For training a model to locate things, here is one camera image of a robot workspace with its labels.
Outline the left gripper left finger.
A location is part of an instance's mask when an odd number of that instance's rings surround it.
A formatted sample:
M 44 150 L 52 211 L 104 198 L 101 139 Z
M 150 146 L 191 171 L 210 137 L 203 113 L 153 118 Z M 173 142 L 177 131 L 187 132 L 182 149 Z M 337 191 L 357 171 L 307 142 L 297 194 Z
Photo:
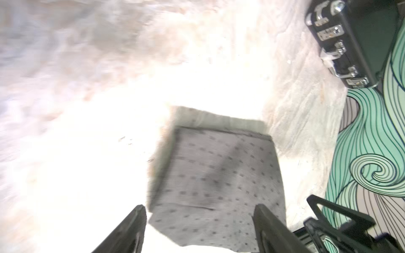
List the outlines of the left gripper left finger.
M 146 224 L 146 208 L 137 205 L 93 253 L 141 253 Z

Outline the grey dotted skirt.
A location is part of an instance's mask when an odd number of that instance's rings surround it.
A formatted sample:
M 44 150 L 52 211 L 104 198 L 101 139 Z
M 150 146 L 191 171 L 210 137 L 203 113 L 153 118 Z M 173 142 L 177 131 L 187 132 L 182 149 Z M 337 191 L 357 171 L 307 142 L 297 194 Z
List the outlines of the grey dotted skirt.
M 149 222 L 178 246 L 257 252 L 259 204 L 286 222 L 276 148 L 263 121 L 177 106 L 154 167 Z

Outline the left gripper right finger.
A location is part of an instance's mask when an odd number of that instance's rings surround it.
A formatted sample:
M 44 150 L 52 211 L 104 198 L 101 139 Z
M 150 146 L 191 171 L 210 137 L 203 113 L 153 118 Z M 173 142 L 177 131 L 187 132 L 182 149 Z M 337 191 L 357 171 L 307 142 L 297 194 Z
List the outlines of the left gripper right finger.
M 264 204 L 255 206 L 253 223 L 259 253 L 310 253 Z

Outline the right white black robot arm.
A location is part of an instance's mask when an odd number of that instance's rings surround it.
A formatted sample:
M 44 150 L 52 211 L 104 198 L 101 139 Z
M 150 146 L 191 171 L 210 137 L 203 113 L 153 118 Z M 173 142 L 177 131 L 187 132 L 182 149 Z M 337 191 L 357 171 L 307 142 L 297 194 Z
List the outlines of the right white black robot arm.
M 293 234 L 312 253 L 403 253 L 404 198 L 363 194 L 357 210 L 309 196 L 315 218 Z

